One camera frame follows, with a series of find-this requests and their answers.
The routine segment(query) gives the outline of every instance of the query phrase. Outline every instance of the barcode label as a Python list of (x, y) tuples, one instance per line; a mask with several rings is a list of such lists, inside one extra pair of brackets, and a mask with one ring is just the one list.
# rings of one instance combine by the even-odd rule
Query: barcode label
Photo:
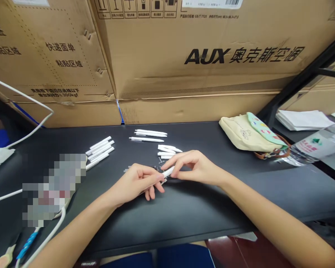
[(230, 4), (230, 5), (238, 5), (239, 0), (227, 0), (226, 4)]
[(182, 0), (182, 7), (239, 9), (243, 0)]

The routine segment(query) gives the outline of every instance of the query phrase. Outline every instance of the white pen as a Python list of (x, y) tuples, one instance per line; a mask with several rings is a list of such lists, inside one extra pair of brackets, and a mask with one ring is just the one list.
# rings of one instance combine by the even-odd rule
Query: white pen
[(102, 145), (102, 143), (104, 143), (105, 141), (108, 141), (110, 140), (112, 137), (109, 136), (109, 137), (106, 137), (104, 140), (101, 140), (100, 142), (92, 145), (91, 147), (89, 147), (90, 149), (95, 149), (95, 148), (98, 148), (100, 145)]
[(88, 165), (86, 165), (86, 171), (90, 168), (94, 167), (96, 164), (98, 164), (101, 160), (108, 157), (109, 153), (102, 153), (100, 156), (95, 157), (94, 160), (92, 160)]
[(113, 140), (110, 141), (110, 142), (105, 141), (105, 142), (101, 143), (99, 146), (97, 146), (97, 147), (95, 147), (95, 148), (90, 149), (89, 151), (87, 151), (87, 152), (86, 152), (86, 155), (87, 155), (87, 156), (90, 156), (90, 155), (92, 155), (92, 154), (95, 154), (96, 151), (98, 151), (98, 150), (100, 150), (101, 148), (107, 146), (108, 144), (112, 145), (113, 143), (114, 143)]
[(90, 149), (90, 150), (88, 150), (87, 152), (86, 152), (86, 155), (91, 155), (92, 154), (92, 152), (94, 151), (94, 150), (97, 150), (97, 149), (99, 149), (99, 148), (101, 148), (101, 147), (103, 147), (103, 146), (106, 146), (108, 144), (108, 141), (104, 141), (103, 143), (101, 143), (99, 146), (97, 146), (97, 147), (94, 147), (93, 149)]
[(134, 132), (136, 135), (142, 135), (142, 136), (153, 136), (153, 137), (167, 137), (167, 135), (163, 134), (156, 134), (156, 133), (149, 133), (149, 132)]
[(168, 170), (166, 170), (166, 171), (163, 172), (164, 178), (166, 178), (167, 176), (171, 175), (172, 171), (174, 170), (174, 167), (175, 166), (172, 166)]
[(175, 146), (163, 145), (163, 144), (161, 144), (161, 145), (159, 145), (159, 146), (161, 146), (161, 147), (165, 147), (165, 148), (167, 148), (167, 149), (170, 149), (170, 150), (173, 150), (173, 151), (176, 151), (176, 152), (179, 152), (179, 153), (182, 153), (182, 151), (181, 151), (180, 149), (176, 148)]
[(157, 147), (160, 151), (165, 151), (167, 153), (175, 153), (175, 151), (167, 149), (165, 147), (161, 147), (160, 145)]
[(110, 153), (111, 151), (114, 150), (114, 147), (112, 147), (110, 144), (109, 144), (109, 147), (108, 145), (106, 147), (103, 147), (101, 149), (99, 149), (97, 152), (95, 152), (94, 154), (92, 154), (91, 156), (88, 157), (88, 160), (91, 161), (93, 158), (99, 156), (101, 153)]
[(141, 137), (129, 137), (131, 140), (135, 141), (154, 141), (154, 142), (164, 142), (164, 140), (152, 139), (152, 138), (141, 138)]
[(103, 160), (103, 159), (106, 158), (106, 157), (109, 155), (109, 153), (110, 153), (111, 151), (113, 151), (113, 150), (114, 150), (114, 147), (110, 148), (109, 150), (106, 150), (104, 153), (101, 153), (100, 155), (94, 157), (92, 160), (90, 160), (90, 162), (96, 162), (96, 161), (99, 162), (99, 161)]
[(146, 132), (146, 133), (155, 133), (155, 134), (161, 134), (161, 135), (167, 135), (165, 132), (159, 132), (159, 131), (153, 131), (153, 130), (135, 130), (138, 132)]
[(174, 156), (176, 153), (168, 153), (168, 152), (158, 152), (158, 156)]
[(98, 155), (98, 154), (100, 154), (100, 153), (102, 153), (102, 152), (104, 152), (104, 151), (106, 151), (106, 150), (108, 150), (110, 147), (112, 147), (112, 144), (114, 143), (114, 141), (110, 141), (110, 142), (108, 142), (107, 144), (104, 144), (102, 147), (98, 147), (97, 149), (94, 149), (93, 151), (92, 151), (92, 154), (91, 154), (91, 156), (92, 155)]
[(165, 155), (165, 156), (161, 156), (160, 158), (161, 158), (161, 159), (170, 159), (170, 158), (172, 158), (172, 157), (173, 157), (173, 156), (166, 156), (166, 155)]

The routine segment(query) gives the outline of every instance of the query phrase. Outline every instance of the white paper stack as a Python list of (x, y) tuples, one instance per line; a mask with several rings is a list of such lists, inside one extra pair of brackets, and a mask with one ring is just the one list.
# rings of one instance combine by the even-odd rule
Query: white paper stack
[(318, 110), (307, 112), (292, 112), (279, 110), (276, 118), (289, 130), (320, 130), (332, 124), (323, 112)]

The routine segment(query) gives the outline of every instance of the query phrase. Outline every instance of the black desk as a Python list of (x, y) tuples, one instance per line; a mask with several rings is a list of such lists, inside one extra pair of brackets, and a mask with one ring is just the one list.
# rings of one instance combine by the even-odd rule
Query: black desk
[[(330, 120), (335, 122), (335, 117), (330, 116)], [(315, 133), (316, 131), (290, 131), (281, 122), (275, 120), (274, 130), (285, 137), (291, 144), (294, 144), (305, 137)], [(316, 162), (315, 165), (324, 171), (326, 174), (335, 179), (335, 155), (324, 158), (323, 160)]]
[[(60, 153), (83, 153), (108, 135), (115, 150), (87, 171), (75, 193), (61, 229), (96, 197), (109, 189), (128, 165), (138, 162), (159, 166), (158, 143), (134, 142), (137, 126), (46, 129), (17, 148), (0, 166), (0, 196), (20, 188), (23, 178), (42, 180)], [(262, 195), (301, 221), (335, 217), (335, 181), (310, 165), (259, 160), (234, 147), (218, 122), (139, 126), (168, 133), (165, 144), (184, 151), (199, 149), (215, 164), (239, 177)], [(164, 194), (147, 202), (143, 196), (123, 205), (108, 219), (82, 254), (82, 259), (102, 258), (156, 247), (188, 243), (254, 230), (247, 217), (215, 187), (194, 182), (168, 181)], [(0, 255), (21, 225), (20, 195), (0, 202)], [(41, 230), (33, 248), (45, 239), (58, 220)], [(27, 228), (25, 239), (33, 231)]]

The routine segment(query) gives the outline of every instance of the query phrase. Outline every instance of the cartoon print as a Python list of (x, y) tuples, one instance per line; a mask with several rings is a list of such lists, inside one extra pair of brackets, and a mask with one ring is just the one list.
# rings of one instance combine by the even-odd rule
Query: cartoon print
[(249, 136), (251, 135), (251, 131), (250, 130), (241, 130), (242, 136), (244, 139), (249, 140)]

